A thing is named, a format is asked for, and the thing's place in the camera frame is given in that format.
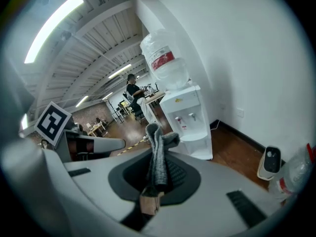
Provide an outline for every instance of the fluorescent light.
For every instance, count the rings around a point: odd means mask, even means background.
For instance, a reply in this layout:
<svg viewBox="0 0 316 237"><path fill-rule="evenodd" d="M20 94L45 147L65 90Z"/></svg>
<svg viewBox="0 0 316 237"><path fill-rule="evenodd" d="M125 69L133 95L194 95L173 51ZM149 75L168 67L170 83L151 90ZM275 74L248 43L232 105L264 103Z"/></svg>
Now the fluorescent light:
<svg viewBox="0 0 316 237"><path fill-rule="evenodd" d="M22 124L23 130L28 128L28 117L26 116L26 114L24 114L21 124Z"/></svg>
<svg viewBox="0 0 316 237"><path fill-rule="evenodd" d="M106 99L108 96L110 96L111 94L113 94L113 92L111 92L109 95L106 95L104 98L102 98L102 100Z"/></svg>
<svg viewBox="0 0 316 237"><path fill-rule="evenodd" d="M84 101L87 99L88 96L85 96L84 98L81 99L81 101L76 105L76 108Z"/></svg>
<svg viewBox="0 0 316 237"><path fill-rule="evenodd" d="M124 68L120 69L119 71L116 71L113 75L109 76L109 78L111 79L111 78L115 77L118 73L121 73L124 69L127 69L130 66L131 66L130 64L126 65Z"/></svg>
<svg viewBox="0 0 316 237"><path fill-rule="evenodd" d="M40 51L41 46L44 44L45 40L55 29L55 27L74 9L76 9L83 0L67 0L65 1L45 22L43 27L40 29L39 33L36 35L30 50L25 58L24 63L32 63Z"/></svg>

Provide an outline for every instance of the electrical outlet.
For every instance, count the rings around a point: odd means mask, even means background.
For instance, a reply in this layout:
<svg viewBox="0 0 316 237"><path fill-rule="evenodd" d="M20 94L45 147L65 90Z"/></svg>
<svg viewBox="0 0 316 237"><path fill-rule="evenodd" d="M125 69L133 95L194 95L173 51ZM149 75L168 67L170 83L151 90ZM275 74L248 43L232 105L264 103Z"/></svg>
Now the electrical outlet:
<svg viewBox="0 0 316 237"><path fill-rule="evenodd" d="M239 108L237 108L237 116L239 116L239 117L243 118L243 114L244 114L243 109L239 109Z"/></svg>

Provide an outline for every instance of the water bottle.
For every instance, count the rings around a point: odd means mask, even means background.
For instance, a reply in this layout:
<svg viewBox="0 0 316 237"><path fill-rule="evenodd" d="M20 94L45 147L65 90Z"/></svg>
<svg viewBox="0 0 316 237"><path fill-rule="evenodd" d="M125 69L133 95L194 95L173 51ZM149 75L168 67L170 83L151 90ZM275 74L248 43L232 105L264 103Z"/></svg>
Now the water bottle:
<svg viewBox="0 0 316 237"><path fill-rule="evenodd" d="M290 159L269 183L269 192L279 201L297 194L304 187L316 160L315 149L307 144Z"/></svg>
<svg viewBox="0 0 316 237"><path fill-rule="evenodd" d="M175 58L172 50L176 48L174 34L159 29L148 34L140 47L156 82L164 91L176 91L186 87L189 74L183 58Z"/></svg>

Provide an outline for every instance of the water dispenser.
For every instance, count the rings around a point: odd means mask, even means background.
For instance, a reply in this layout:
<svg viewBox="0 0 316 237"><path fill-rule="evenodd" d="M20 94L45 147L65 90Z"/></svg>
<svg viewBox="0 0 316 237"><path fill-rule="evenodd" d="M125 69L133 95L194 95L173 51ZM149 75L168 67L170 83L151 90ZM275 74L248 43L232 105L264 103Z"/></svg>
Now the water dispenser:
<svg viewBox="0 0 316 237"><path fill-rule="evenodd" d="M198 159L213 159L211 132L200 87L193 85L164 96L161 108L180 144L173 150Z"/></svg>

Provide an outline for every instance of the ceiling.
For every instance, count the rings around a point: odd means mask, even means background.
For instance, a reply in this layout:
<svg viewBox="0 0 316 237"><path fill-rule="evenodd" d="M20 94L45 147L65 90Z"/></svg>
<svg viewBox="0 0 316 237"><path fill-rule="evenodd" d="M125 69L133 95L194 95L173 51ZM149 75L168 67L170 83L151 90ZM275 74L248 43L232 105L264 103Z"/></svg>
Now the ceiling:
<svg viewBox="0 0 316 237"><path fill-rule="evenodd" d="M84 0L54 29L35 62L24 64L36 34L65 1L32 1L8 40L15 67L35 97L29 120L36 120L51 101L69 109L86 95L86 102L102 99L126 85L130 72L147 71L139 47L142 26L132 0ZM108 78L128 64L132 66Z"/></svg>

